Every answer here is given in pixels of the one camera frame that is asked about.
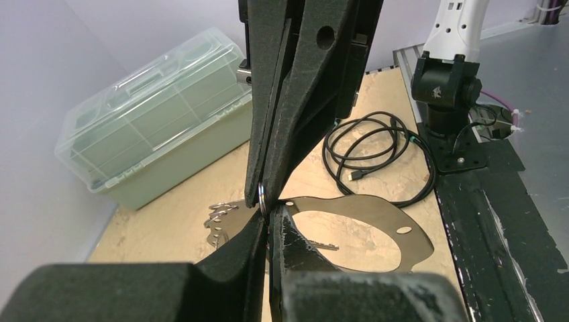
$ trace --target green plastic container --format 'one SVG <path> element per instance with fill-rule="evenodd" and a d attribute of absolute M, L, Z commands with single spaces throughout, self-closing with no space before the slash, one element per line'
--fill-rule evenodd
<path fill-rule="evenodd" d="M 207 30 L 66 115 L 55 153 L 90 191 L 139 209 L 250 137 L 244 55 Z"/>

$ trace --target wooden board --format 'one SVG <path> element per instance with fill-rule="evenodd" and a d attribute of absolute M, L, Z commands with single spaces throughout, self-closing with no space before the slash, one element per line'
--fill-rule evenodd
<path fill-rule="evenodd" d="M 373 111 L 393 113 L 409 129 L 416 131 L 398 68 L 364 77 L 352 117 L 361 117 Z M 338 150 L 345 151 L 354 140 L 373 127 L 370 124 L 358 127 L 353 135 L 342 140 Z M 331 198 L 342 195 L 323 167 L 321 145 L 294 171 L 282 197 L 309 195 Z M 354 153 L 377 153 L 389 145 L 391 138 L 384 132 L 370 137 Z M 139 211 L 120 207 L 90 261 L 198 262 L 209 255 L 213 248 L 206 242 L 209 230 L 203 227 L 209 214 L 208 206 L 243 199 L 247 153 L 248 145 L 244 144 Z M 350 182 L 349 186 L 357 193 L 400 201 L 414 196 L 425 184 L 427 176 L 422 151 L 410 145 L 396 162 L 362 180 Z M 435 195 L 431 193 L 426 199 L 404 210 L 425 230 L 435 246 L 434 254 L 416 265 L 413 271 L 444 275 L 459 290 Z M 340 247 L 336 252 L 322 251 L 336 264 L 380 272 L 399 265 L 401 254 L 397 245 L 383 232 L 369 225 L 326 213 L 302 213 L 295 216 L 295 222 L 309 239 Z M 269 312 L 268 296 L 264 299 L 264 312 Z M 270 321 L 269 314 L 264 314 L 263 321 Z"/>

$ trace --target purple cable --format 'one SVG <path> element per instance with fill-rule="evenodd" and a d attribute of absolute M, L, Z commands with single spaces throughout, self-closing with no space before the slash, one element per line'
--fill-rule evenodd
<path fill-rule="evenodd" d="M 490 97 L 494 101 L 503 105 L 508 111 L 510 111 L 510 113 L 512 113 L 512 125 L 514 125 L 515 127 L 519 126 L 518 114 L 514 113 L 515 109 L 513 108 L 512 105 L 510 105 L 508 102 L 506 102 L 504 99 L 500 98 L 499 96 L 496 96 L 493 93 L 486 91 L 485 89 L 481 90 L 480 93 L 486 95 L 487 97 Z"/>

